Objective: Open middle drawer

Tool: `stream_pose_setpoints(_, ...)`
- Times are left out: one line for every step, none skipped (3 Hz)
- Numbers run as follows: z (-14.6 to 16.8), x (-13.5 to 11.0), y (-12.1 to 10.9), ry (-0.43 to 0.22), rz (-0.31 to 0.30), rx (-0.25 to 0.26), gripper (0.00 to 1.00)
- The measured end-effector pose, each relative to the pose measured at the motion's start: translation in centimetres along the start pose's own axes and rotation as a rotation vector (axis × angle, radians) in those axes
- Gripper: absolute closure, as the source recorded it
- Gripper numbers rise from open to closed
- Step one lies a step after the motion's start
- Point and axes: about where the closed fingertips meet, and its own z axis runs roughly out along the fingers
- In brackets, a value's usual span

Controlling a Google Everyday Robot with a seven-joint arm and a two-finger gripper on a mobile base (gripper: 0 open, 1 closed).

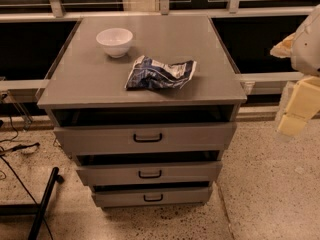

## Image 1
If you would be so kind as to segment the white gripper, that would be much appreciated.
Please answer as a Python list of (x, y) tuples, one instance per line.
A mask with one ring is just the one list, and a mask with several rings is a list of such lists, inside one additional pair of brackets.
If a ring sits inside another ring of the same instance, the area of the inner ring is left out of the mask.
[(282, 135), (293, 137), (320, 111), (320, 5), (301, 23), (295, 34), (273, 46), (270, 54), (277, 58), (291, 57), (293, 69), (312, 75), (293, 86), (277, 128)]

